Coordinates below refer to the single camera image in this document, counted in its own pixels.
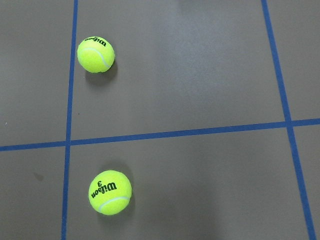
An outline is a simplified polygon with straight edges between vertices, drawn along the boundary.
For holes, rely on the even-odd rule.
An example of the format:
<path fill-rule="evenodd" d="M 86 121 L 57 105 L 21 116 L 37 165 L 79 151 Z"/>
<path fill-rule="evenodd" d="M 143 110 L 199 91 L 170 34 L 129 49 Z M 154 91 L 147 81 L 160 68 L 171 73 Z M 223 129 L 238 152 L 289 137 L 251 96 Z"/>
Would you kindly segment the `yellow tennis ball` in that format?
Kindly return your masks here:
<path fill-rule="evenodd" d="M 89 73 L 107 72 L 115 61 L 112 45 L 100 36 L 85 38 L 77 47 L 79 64 Z"/>
<path fill-rule="evenodd" d="M 116 170 L 99 173 L 90 183 L 88 200 L 100 214 L 113 216 L 123 211 L 130 203 L 132 185 L 125 174 Z"/>

